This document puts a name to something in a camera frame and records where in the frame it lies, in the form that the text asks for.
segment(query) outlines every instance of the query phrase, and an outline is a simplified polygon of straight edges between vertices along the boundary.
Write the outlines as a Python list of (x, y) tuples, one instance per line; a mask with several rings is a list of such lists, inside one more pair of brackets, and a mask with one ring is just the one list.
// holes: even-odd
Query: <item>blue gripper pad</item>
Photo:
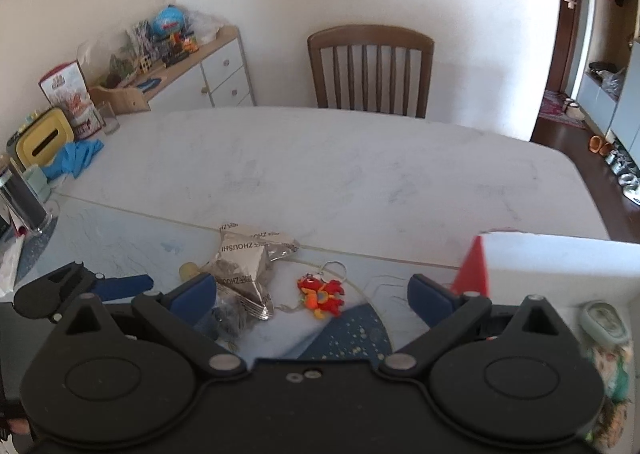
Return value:
[(211, 274), (199, 274), (162, 297), (161, 303), (171, 313), (194, 326), (211, 312), (216, 303), (216, 281)]
[(409, 307), (430, 328), (446, 319), (460, 306), (457, 296), (421, 274), (416, 274), (409, 280), (406, 298)]
[(101, 301), (124, 299), (135, 297), (143, 291), (151, 290), (154, 281), (148, 275), (133, 275), (132, 277), (111, 277), (97, 279), (92, 293), (95, 293)]

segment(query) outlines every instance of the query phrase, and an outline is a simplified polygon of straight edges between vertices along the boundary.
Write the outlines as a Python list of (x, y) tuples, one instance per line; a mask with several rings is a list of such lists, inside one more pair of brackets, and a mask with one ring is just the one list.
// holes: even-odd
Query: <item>rug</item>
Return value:
[(569, 118), (562, 111), (562, 104), (567, 96), (564, 93), (551, 93), (545, 91), (545, 95), (542, 98), (542, 105), (540, 106), (539, 118), (545, 120), (552, 120), (553, 122), (560, 122), (572, 127), (578, 127), (579, 129), (587, 129), (588, 126), (585, 122), (580, 120), (574, 120)]

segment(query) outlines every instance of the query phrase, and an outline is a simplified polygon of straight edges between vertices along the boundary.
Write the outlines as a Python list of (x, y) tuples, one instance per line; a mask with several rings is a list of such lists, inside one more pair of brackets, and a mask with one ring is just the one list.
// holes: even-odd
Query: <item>blue cloth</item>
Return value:
[(62, 174), (73, 174), (74, 178), (80, 176), (82, 171), (89, 167), (94, 156), (104, 147), (100, 140), (83, 140), (65, 144), (53, 159), (51, 165), (42, 168), (47, 180), (56, 179)]

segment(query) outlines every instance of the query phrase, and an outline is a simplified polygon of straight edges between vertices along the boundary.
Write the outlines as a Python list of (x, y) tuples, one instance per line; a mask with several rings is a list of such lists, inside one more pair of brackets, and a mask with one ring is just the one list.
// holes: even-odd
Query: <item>wooden floor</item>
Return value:
[[(592, 132), (539, 118), (531, 141), (559, 150), (580, 171), (609, 235), (615, 241), (640, 243), (640, 206), (626, 199), (617, 178), (601, 156), (589, 152)], [(566, 194), (571, 203), (571, 193)]]

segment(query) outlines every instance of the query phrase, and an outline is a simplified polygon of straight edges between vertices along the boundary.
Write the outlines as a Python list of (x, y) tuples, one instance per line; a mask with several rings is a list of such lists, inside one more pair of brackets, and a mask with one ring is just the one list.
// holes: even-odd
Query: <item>orange toy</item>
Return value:
[(324, 318), (324, 312), (339, 317), (340, 306), (344, 301), (339, 299), (339, 295), (344, 295), (342, 283), (333, 279), (325, 282), (312, 274), (306, 274), (298, 280), (298, 289), (305, 296), (305, 307), (314, 313), (317, 319)]

